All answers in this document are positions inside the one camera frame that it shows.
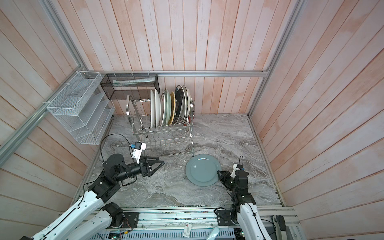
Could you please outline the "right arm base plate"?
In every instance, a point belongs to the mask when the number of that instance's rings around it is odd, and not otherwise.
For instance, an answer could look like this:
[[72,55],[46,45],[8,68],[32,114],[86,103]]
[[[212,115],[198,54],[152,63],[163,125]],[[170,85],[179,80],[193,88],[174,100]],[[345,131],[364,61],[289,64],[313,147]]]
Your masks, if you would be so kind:
[[233,218],[231,210],[216,208],[214,210],[219,226],[235,226],[238,222]]

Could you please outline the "green rim white plate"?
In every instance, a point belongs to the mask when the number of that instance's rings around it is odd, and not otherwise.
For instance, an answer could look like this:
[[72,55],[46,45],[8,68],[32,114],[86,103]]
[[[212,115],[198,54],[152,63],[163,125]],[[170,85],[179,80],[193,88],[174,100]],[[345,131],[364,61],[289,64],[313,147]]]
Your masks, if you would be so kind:
[[183,92],[184,99],[182,101],[182,109],[179,115],[179,123],[185,123],[188,118],[188,106],[189,106],[188,100],[189,99],[188,99],[188,91],[185,86],[182,86],[182,92]]

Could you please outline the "grey green large plate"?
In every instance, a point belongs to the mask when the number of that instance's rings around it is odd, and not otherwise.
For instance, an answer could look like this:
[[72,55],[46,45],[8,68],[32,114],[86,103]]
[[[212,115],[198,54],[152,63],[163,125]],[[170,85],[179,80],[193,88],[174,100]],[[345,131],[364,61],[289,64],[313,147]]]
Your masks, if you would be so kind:
[[221,171],[220,162],[208,154],[199,154],[192,157],[186,165],[186,176],[196,186],[208,187],[218,180],[217,171]]

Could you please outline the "yellow woven bamboo tray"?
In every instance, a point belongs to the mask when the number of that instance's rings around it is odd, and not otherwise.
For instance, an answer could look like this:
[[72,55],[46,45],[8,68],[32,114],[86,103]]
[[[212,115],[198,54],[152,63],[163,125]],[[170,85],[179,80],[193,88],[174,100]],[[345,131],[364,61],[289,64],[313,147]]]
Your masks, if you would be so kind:
[[168,103],[171,113],[170,113],[168,125],[172,125],[175,117],[175,111],[176,111],[175,92],[170,93],[169,100],[171,101],[170,103]]

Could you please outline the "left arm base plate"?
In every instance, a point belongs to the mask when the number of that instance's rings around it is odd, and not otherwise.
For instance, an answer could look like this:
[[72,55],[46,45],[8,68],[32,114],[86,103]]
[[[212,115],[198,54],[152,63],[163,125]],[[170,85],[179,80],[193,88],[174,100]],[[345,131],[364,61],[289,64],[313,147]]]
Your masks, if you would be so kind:
[[137,228],[139,215],[139,212],[124,212],[123,229]]

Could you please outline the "orange sunburst plate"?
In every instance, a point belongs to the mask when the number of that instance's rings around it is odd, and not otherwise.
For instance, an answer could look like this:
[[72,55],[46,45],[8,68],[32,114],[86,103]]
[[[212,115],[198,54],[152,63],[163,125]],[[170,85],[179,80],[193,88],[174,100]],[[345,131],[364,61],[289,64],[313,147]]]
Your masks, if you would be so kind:
[[157,90],[155,90],[155,125],[158,127],[160,125],[160,117],[161,117],[161,100],[160,95]]
[[166,103],[167,101],[165,100],[165,93],[163,92],[161,94],[161,105],[160,105],[160,110],[161,110],[161,117],[160,117],[160,126],[164,125],[165,122],[165,117],[166,117]]

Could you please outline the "dark blue glazed plate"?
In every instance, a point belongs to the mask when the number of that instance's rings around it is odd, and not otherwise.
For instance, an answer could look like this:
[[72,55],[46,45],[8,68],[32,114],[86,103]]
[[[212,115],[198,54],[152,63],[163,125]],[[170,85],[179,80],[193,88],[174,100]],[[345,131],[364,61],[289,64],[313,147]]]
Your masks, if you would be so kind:
[[173,120],[173,124],[176,124],[179,121],[180,114],[182,111],[182,106],[183,106],[183,101],[184,101],[184,91],[182,86],[177,85],[176,90],[175,90],[175,116]]

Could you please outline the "silver metal dish rack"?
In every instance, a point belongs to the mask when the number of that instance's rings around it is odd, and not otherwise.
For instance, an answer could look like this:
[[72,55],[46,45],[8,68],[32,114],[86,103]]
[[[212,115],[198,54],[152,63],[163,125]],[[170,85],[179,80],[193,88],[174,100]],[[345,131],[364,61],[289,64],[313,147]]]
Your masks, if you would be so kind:
[[133,135],[138,142],[146,143],[146,155],[172,156],[189,154],[195,155],[195,145],[192,136],[194,112],[191,112],[185,123],[151,127],[151,116],[140,114],[138,105],[149,103],[150,99],[134,100],[130,95],[126,99],[126,115],[131,124]]

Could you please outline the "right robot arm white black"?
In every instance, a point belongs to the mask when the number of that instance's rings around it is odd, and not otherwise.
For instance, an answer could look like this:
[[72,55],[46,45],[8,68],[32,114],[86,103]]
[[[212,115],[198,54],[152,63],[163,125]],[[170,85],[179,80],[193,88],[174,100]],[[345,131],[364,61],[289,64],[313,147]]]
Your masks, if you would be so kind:
[[248,175],[236,170],[232,177],[228,171],[217,171],[220,182],[230,192],[231,220],[240,225],[246,240],[270,240],[270,234],[262,222],[256,202],[249,192]]

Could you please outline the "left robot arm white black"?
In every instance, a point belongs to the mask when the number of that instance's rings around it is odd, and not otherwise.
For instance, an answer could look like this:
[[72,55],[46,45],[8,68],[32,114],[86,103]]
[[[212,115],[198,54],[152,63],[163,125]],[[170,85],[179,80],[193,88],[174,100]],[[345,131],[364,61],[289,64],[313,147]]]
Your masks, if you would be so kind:
[[121,154],[111,155],[103,162],[103,170],[84,195],[33,240],[86,240],[99,231],[125,224],[124,211],[109,199],[121,188],[122,182],[138,175],[150,177],[165,164],[156,157],[140,158],[127,165]]

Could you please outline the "cream floral plate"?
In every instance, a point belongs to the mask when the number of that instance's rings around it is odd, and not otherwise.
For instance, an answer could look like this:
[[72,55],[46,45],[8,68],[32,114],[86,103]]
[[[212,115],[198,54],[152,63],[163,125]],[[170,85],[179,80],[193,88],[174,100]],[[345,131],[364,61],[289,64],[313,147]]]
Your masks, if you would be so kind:
[[190,90],[187,88],[187,95],[188,95],[188,117],[189,117],[189,123],[191,122],[191,113],[193,108],[193,100],[191,97]]

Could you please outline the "light green flower plate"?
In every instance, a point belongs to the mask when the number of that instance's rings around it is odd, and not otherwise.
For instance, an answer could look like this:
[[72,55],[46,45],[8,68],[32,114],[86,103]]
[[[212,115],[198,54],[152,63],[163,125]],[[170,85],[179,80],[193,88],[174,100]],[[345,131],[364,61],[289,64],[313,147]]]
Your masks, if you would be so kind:
[[166,100],[167,100],[165,125],[167,126],[167,125],[169,125],[169,121],[171,118],[171,95],[167,89],[165,89],[165,96],[166,96]]

